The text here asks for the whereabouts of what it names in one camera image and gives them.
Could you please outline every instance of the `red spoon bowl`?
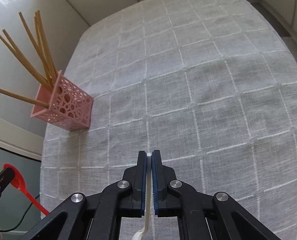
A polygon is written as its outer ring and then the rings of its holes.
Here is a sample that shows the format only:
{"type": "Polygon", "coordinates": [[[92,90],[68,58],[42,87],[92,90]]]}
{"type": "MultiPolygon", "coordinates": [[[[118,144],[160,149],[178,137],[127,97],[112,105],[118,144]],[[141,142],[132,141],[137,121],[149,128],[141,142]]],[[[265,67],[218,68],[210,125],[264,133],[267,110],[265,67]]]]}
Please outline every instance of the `red spoon bowl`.
{"type": "Polygon", "coordinates": [[[11,185],[18,190],[20,190],[44,215],[48,215],[50,212],[48,212],[39,202],[36,201],[36,199],[28,192],[26,189],[26,184],[24,181],[24,178],[22,174],[15,168],[13,165],[9,163],[5,163],[3,165],[3,169],[5,168],[11,168],[14,173],[15,177],[11,181],[11,185]]]}

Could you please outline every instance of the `tablecloth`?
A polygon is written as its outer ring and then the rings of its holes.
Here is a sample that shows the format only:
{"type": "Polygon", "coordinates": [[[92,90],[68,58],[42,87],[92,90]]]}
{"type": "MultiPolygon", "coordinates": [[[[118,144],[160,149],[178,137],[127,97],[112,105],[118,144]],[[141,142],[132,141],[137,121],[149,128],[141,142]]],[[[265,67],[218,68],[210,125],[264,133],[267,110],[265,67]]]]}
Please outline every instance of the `tablecloth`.
{"type": "MultiPolygon", "coordinates": [[[[297,64],[246,0],[145,0],[91,26],[65,76],[94,97],[91,126],[48,125],[41,202],[101,192],[139,150],[197,191],[225,191],[297,239],[297,64]]],[[[131,239],[143,219],[123,219],[131,239]]],[[[157,218],[145,239],[178,239],[157,218]]]]}

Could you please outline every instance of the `round metal bolt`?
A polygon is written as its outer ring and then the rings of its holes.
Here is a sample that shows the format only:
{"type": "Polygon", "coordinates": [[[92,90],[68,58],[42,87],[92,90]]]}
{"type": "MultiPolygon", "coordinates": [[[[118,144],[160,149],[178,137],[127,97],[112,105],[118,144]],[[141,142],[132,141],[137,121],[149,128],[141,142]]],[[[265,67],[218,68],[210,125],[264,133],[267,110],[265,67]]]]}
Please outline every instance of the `round metal bolt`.
{"type": "Polygon", "coordinates": [[[228,200],[228,195],[224,192],[219,192],[216,194],[216,198],[219,201],[226,201],[226,200],[228,200]]]}
{"type": "Polygon", "coordinates": [[[179,181],[179,180],[172,180],[170,182],[170,186],[173,187],[173,188],[178,188],[178,187],[181,187],[182,186],[182,183],[179,181]]]}
{"type": "Polygon", "coordinates": [[[126,188],[130,185],[130,183],[126,180],[121,180],[118,182],[118,187],[119,188],[126,188]]]}
{"type": "Polygon", "coordinates": [[[71,200],[75,203],[78,203],[78,202],[81,202],[83,199],[83,195],[82,194],[79,194],[79,193],[76,193],[74,195],[71,196],[71,200]]]}

